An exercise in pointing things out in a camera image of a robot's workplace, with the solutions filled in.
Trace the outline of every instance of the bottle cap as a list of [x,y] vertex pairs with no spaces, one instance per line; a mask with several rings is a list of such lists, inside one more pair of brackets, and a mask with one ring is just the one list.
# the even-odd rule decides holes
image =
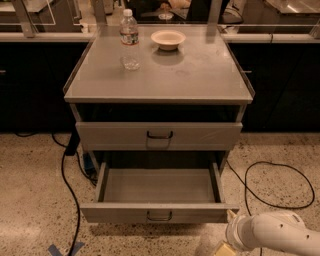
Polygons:
[[124,9],[123,10],[123,16],[132,16],[132,10],[131,9]]

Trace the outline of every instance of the gray cabinet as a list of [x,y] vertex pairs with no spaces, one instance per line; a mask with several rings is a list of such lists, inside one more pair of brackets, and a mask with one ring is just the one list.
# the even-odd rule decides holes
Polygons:
[[118,28],[104,28],[66,85],[99,173],[95,201],[80,205],[88,222],[226,222],[227,209],[238,209],[220,176],[252,101],[248,85],[205,26],[175,28],[188,40],[173,52],[151,41],[157,29],[140,27],[141,68],[128,72]]

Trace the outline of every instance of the countertop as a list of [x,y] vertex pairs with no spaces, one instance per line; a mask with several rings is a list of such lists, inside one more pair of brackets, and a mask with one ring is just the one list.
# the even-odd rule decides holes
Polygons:
[[[25,0],[25,6],[28,12],[40,12],[52,0]],[[11,2],[0,2],[0,12],[15,12]]]
[[[161,29],[183,32],[177,51],[158,50],[151,34]],[[247,104],[252,96],[224,41],[208,42],[206,26],[141,26],[141,67],[120,64],[119,28],[106,26],[91,46],[69,87],[67,102]]]
[[319,14],[319,0],[266,0],[282,14]]

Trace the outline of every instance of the cabinet top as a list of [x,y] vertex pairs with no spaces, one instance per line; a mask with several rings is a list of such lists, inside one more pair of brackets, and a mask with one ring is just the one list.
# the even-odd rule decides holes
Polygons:
[[[177,51],[162,51],[151,34],[186,35]],[[139,27],[140,69],[120,64],[119,27],[103,27],[66,92],[70,103],[246,104],[252,96],[224,41],[206,26]]]

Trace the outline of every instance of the bottle label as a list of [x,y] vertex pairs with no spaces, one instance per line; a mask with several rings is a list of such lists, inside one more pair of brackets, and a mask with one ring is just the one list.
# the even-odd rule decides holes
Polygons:
[[136,45],[139,43],[139,34],[130,33],[125,34],[120,32],[121,42],[125,45]]

